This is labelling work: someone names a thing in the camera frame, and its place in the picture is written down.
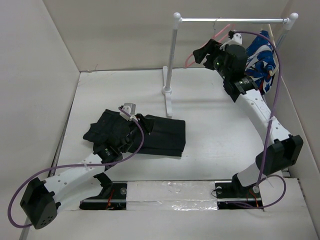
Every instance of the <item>white table surface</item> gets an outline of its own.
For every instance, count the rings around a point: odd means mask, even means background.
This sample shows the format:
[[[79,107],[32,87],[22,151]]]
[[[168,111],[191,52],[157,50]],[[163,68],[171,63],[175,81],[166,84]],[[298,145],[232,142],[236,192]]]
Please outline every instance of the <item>white table surface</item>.
[[[186,121],[182,157],[138,154],[108,170],[111,180],[230,179],[255,161],[262,141],[216,72],[174,69],[171,83],[173,119]],[[92,152],[83,135],[105,109],[135,103],[136,113],[166,117],[162,87],[162,70],[81,73],[58,164],[78,163]]]
[[[123,103],[132,102],[137,113],[165,117],[162,85],[161,70],[81,73],[58,164],[78,163],[91,153],[92,144],[82,137],[105,109],[116,111]],[[107,171],[113,181],[230,179],[255,161],[263,149],[262,141],[224,92],[215,72],[174,69],[172,88],[173,118],[186,121],[182,157],[138,154]],[[279,179],[270,182],[272,185],[265,181],[260,186],[264,204],[273,202],[283,190]],[[318,239],[298,181],[286,182],[284,199],[266,211],[71,208],[41,230],[31,227],[27,240]]]

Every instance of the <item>black garment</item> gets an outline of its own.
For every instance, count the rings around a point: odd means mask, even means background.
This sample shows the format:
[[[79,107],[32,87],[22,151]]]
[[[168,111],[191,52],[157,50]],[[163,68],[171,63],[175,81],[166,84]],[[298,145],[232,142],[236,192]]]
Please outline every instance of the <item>black garment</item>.
[[[138,153],[181,157],[186,145],[186,122],[152,115],[147,115],[145,118],[153,119],[154,125],[151,135],[144,136],[144,143]],[[95,145],[108,142],[119,146],[135,128],[137,128],[136,124],[126,121],[119,112],[106,109],[98,122],[90,125],[83,139]],[[137,150],[141,138],[140,133],[135,134],[133,145],[128,152],[133,153]]]
[[[144,143],[139,154],[181,157],[186,145],[186,122],[159,116],[146,115],[154,119],[151,135],[144,136]],[[139,134],[129,149],[133,153],[141,143]]]

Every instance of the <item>blue and white fabric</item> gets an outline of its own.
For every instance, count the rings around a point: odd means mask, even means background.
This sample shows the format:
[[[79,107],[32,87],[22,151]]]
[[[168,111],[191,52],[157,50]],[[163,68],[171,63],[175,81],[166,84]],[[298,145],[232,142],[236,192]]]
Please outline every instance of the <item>blue and white fabric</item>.
[[[268,31],[262,30],[260,34],[270,38]],[[248,59],[245,74],[253,78],[262,95],[270,90],[274,80],[274,76],[269,74],[276,68],[273,53],[270,43],[259,36],[246,49]]]

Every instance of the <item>cable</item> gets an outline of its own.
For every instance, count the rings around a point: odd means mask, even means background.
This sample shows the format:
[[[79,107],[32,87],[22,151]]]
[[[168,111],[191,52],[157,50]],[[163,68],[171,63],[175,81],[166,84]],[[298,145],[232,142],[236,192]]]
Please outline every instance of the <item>cable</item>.
[[[213,195],[213,193],[214,193],[215,191],[216,191],[216,189],[213,189],[212,192],[211,192],[211,195],[217,199],[218,197],[215,196],[215,195]]]
[[[277,101],[278,101],[279,91],[280,91],[282,66],[281,66],[281,61],[280,61],[278,50],[276,49],[276,46],[272,43],[272,41],[269,38],[263,36],[262,34],[251,32],[251,31],[235,31],[234,33],[235,34],[256,35],[256,36],[258,36],[260,38],[263,38],[263,39],[267,40],[270,43],[270,45],[272,46],[272,48],[273,48],[273,50],[275,52],[275,55],[276,55],[276,57],[278,59],[278,67],[279,67],[278,81],[276,83],[276,90],[275,90],[273,106],[272,106],[272,109],[271,109],[270,119],[269,119],[268,127],[267,127],[267,130],[266,130],[266,135],[265,135],[261,167],[260,167],[258,180],[257,180],[257,183],[256,183],[256,186],[258,186],[258,183],[261,182],[261,178],[262,178],[262,175],[263,175],[263,172],[264,172],[264,168],[265,168],[265,164],[266,164],[266,155],[267,155],[268,142],[269,142],[269,138],[270,138],[271,126],[272,126],[272,118],[275,116],[275,111],[276,111],[276,106],[277,106]]]
[[[283,182],[283,192],[282,192],[281,196],[277,200],[275,200],[274,202],[272,202],[268,205],[265,205],[265,206],[257,206],[257,207],[251,206],[250,204],[245,203],[245,202],[241,202],[241,201],[226,201],[225,203],[226,204],[234,204],[234,205],[241,207],[241,208],[244,208],[244,209],[264,209],[264,208],[268,208],[268,207],[271,207],[271,206],[277,204],[278,202],[280,202],[284,198],[286,191],[287,191],[287,185],[286,185],[286,181],[283,179],[283,177],[281,177],[279,175],[275,175],[275,174],[268,176],[268,178],[272,178],[272,177],[277,177],[277,178],[281,179],[281,181]]]
[[[214,36],[212,36],[212,38],[211,39],[215,39],[216,37],[218,37],[220,34],[222,34],[228,27],[230,27],[231,25],[230,24],[228,24],[228,25],[226,25],[224,28],[222,28],[222,30],[221,31],[219,31],[216,35],[214,35]],[[226,37],[228,36],[228,34],[226,34],[226,35],[224,35],[220,40],[219,40],[219,42],[221,42],[222,40],[224,40]],[[186,60],[185,60],[185,63],[184,63],[184,68],[189,68],[191,65],[193,65],[193,64],[195,64],[196,62],[195,61],[193,61],[193,62],[191,62],[190,64],[188,64],[188,62],[189,62],[189,59],[191,58],[193,56],[193,54],[191,53],[187,58],[186,58]]]
[[[256,195],[255,195],[250,189],[249,189],[249,193],[254,197],[256,206],[259,207],[259,204],[258,204],[258,200],[257,200]]]
[[[125,115],[127,115],[128,117],[131,117],[130,114],[128,114],[127,112],[125,112],[124,110],[122,110],[120,107],[119,107],[119,110],[124,113]],[[34,179],[35,177],[39,176],[40,174],[43,174],[45,172],[48,172],[48,171],[52,171],[52,170],[56,170],[56,169],[64,169],[64,168],[77,168],[77,167],[85,167],[85,166],[88,166],[88,167],[101,167],[101,166],[112,166],[112,165],[116,165],[116,164],[119,164],[119,163],[122,163],[124,161],[127,161],[128,159],[132,158],[134,155],[136,155],[139,150],[141,149],[142,145],[144,144],[144,141],[145,141],[145,134],[144,134],[144,131],[143,129],[141,128],[140,124],[138,123],[138,121],[136,121],[134,118],[132,119],[132,121],[138,126],[140,132],[141,132],[141,135],[142,135],[142,140],[141,140],[141,143],[139,145],[139,147],[137,148],[137,150],[132,153],[131,155],[125,157],[124,159],[122,160],[119,160],[119,161],[114,161],[114,162],[108,162],[108,163],[91,163],[91,164],[81,164],[81,163],[78,163],[78,164],[67,164],[67,165],[61,165],[61,166],[53,166],[53,167],[48,167],[46,169],[43,169],[41,171],[38,171],[37,173],[33,174],[31,177],[29,177],[27,180],[25,180],[21,186],[18,187],[18,189],[15,191],[15,193],[13,194],[10,202],[9,202],[9,206],[8,206],[8,209],[7,209],[7,216],[8,216],[8,219],[9,219],[9,222],[16,228],[18,229],[24,229],[24,228],[28,228],[30,226],[32,226],[32,224],[27,224],[27,225],[19,225],[17,224],[13,218],[12,218],[12,213],[11,213],[11,210],[12,210],[12,206],[13,206],[13,203],[18,195],[18,193],[22,190],[22,188],[27,185],[32,179]]]
[[[111,195],[110,195],[110,197],[108,198],[108,203],[106,204],[106,209],[105,209],[105,210],[107,210],[108,207],[111,205],[110,200],[112,199],[112,196],[114,195],[114,192],[115,192],[115,190],[112,189]]]

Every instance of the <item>purple cable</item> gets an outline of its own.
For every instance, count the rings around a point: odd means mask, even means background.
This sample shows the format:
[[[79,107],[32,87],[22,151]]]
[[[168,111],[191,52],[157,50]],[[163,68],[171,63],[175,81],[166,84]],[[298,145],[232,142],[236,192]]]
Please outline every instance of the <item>purple cable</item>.
[[[226,204],[234,204],[238,207],[241,207],[241,208],[244,208],[244,209],[264,209],[264,208],[267,208],[267,207],[271,207],[275,204],[277,204],[278,202],[281,201],[281,199],[284,198],[285,194],[286,194],[286,191],[287,191],[287,185],[286,185],[286,181],[283,179],[283,177],[279,176],[279,175],[275,175],[275,174],[272,174],[272,175],[269,175],[268,178],[271,178],[271,177],[277,177],[277,178],[280,178],[281,181],[283,182],[283,192],[281,194],[281,196],[275,200],[274,202],[268,204],[268,205],[265,205],[265,206],[257,206],[257,207],[254,207],[254,206],[251,206],[250,204],[248,203],[245,203],[245,202],[241,202],[241,201],[227,201]]]
[[[119,107],[119,110],[124,113],[125,115],[127,115],[128,117],[131,117],[130,114],[126,113],[125,111],[123,111],[120,107]],[[140,132],[141,132],[141,135],[142,135],[142,140],[141,140],[141,143],[140,143],[140,146],[137,148],[137,150],[132,153],[131,155],[127,156],[126,158],[122,159],[122,160],[119,160],[119,161],[114,161],[114,162],[109,162],[109,163],[92,163],[92,164],[87,164],[86,166],[88,167],[100,167],[100,166],[111,166],[111,165],[116,165],[116,164],[119,164],[119,163],[122,163],[130,158],[132,158],[134,155],[136,155],[139,150],[141,149],[142,145],[144,144],[144,141],[145,141],[145,134],[144,134],[144,131],[143,129],[141,128],[140,124],[138,123],[138,121],[136,121],[134,118],[132,119],[132,121],[138,126]],[[8,206],[8,210],[7,210],[7,215],[8,215],[8,219],[9,219],[9,222],[16,228],[18,229],[24,229],[24,228],[28,228],[30,226],[32,226],[32,224],[27,224],[27,225],[19,225],[17,224],[13,218],[12,218],[12,213],[11,213],[11,210],[12,210],[12,206],[13,206],[13,203],[18,195],[18,193],[22,190],[22,188],[27,185],[32,179],[34,179],[35,177],[37,177],[38,175],[40,174],[43,174],[45,172],[48,172],[48,171],[51,171],[51,170],[56,170],[56,169],[63,169],[63,168],[77,168],[77,167],[85,167],[84,164],[81,164],[81,163],[78,163],[78,164],[68,164],[68,165],[61,165],[61,166],[54,166],[54,167],[49,167],[49,168],[46,168],[46,169],[43,169],[35,174],[33,174],[31,177],[29,177],[27,180],[25,180],[24,183],[21,184],[20,187],[18,187],[18,189],[15,191],[15,193],[13,194],[11,200],[10,200],[10,203],[9,203],[9,206]]]
[[[270,43],[270,45],[272,46],[272,48],[273,48],[273,50],[275,52],[275,55],[276,55],[276,57],[278,59],[278,66],[279,66],[279,68],[278,68],[278,70],[279,70],[278,81],[276,83],[274,101],[273,101],[271,114],[270,114],[270,119],[269,119],[268,127],[267,127],[267,130],[266,130],[266,135],[265,135],[265,141],[264,141],[264,146],[263,146],[262,161],[261,161],[259,177],[258,177],[258,180],[256,182],[256,185],[258,186],[259,185],[258,183],[261,182],[262,174],[264,172],[264,168],[265,168],[265,164],[266,164],[266,155],[267,155],[268,142],[269,142],[269,138],[270,138],[271,126],[272,126],[272,118],[275,116],[276,105],[277,105],[278,96],[279,96],[279,92],[280,92],[280,81],[281,81],[280,78],[281,78],[281,73],[282,73],[281,61],[280,61],[279,53],[278,53],[278,50],[276,49],[276,46],[266,36],[263,36],[262,34],[251,32],[251,31],[235,31],[234,33],[235,34],[256,35],[256,36],[258,36],[260,38],[263,38],[263,39],[267,40]]]

